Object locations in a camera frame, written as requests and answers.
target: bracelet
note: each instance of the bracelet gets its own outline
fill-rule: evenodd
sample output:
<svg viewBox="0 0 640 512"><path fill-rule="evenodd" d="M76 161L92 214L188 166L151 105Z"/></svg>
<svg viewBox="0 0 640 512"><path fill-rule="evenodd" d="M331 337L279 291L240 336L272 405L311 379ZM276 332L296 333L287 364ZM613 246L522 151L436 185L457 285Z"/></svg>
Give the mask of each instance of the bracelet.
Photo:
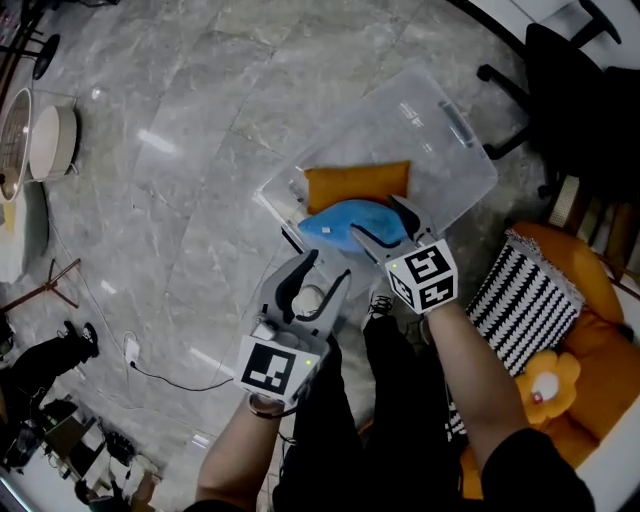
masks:
<svg viewBox="0 0 640 512"><path fill-rule="evenodd" d="M268 400L268 402L266 404L264 402L262 404L257 404L257 407L256 407L256 404L254 403L255 399L259 401ZM293 414L297 410L297 407L292 407L291 409L283 410L284 404L282 402L276 402L274 400L264 399L255 393L251 393L247 397L247 406L249 407L249 410L253 414L258 416L259 418L264 418L267 420L277 420L280 418L284 418L285 416L289 416Z"/></svg>

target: orange sofa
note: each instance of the orange sofa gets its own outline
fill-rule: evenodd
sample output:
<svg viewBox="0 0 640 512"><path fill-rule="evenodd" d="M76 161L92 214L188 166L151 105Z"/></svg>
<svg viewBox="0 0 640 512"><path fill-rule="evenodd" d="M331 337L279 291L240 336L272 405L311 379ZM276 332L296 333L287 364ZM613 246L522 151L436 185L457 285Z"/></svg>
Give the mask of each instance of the orange sofa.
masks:
<svg viewBox="0 0 640 512"><path fill-rule="evenodd" d="M585 304L561 350L580 362L577 399L563 415L534 428L547 433L562 457L577 468L595 450L640 394L640 349L618 327L620 302L598 257L570 235L537 224L514 231L535 240L547 261L576 285ZM482 498L480 475L469 447L460 458L463 494Z"/></svg>

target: box handle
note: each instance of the box handle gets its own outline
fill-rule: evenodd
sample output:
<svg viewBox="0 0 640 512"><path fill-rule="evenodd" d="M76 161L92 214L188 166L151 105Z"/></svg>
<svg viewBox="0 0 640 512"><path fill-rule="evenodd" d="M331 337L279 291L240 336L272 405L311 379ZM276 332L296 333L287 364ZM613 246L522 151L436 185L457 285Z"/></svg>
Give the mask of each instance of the box handle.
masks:
<svg viewBox="0 0 640 512"><path fill-rule="evenodd" d="M458 114L455 107L448 101L441 101L438 106L444 111L445 115L451 121L450 128L457 139L467 148L473 147L473 134L467 128L466 123Z"/></svg>

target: black pants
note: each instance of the black pants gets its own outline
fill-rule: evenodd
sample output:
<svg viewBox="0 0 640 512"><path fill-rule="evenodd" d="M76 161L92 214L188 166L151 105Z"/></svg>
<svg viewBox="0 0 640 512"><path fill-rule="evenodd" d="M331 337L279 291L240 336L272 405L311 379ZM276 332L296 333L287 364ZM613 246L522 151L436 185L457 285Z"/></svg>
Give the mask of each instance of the black pants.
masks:
<svg viewBox="0 0 640 512"><path fill-rule="evenodd" d="M2 392L11 421L27 420L47 394L56 377L84 363L93 346L79 336L53 338L35 345L2 372Z"/></svg>
<svg viewBox="0 0 640 512"><path fill-rule="evenodd" d="M446 438L447 401L437 354L418 358L393 317L364 330L376 379L373 431L366 449L355 429L335 340L307 399L300 403L276 512L425 510L458 499L458 462Z"/></svg>

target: blue cloth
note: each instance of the blue cloth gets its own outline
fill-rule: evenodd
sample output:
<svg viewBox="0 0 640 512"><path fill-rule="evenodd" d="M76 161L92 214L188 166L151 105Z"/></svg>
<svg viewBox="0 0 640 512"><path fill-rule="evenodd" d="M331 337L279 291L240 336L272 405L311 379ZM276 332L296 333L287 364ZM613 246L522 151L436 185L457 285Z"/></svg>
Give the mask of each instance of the blue cloth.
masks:
<svg viewBox="0 0 640 512"><path fill-rule="evenodd" d="M396 212L384 205L362 199L334 204L303 220L298 227L304 235L327 242L341 251L364 252L351 235L352 225L366 229L385 244L395 243L407 236Z"/></svg>

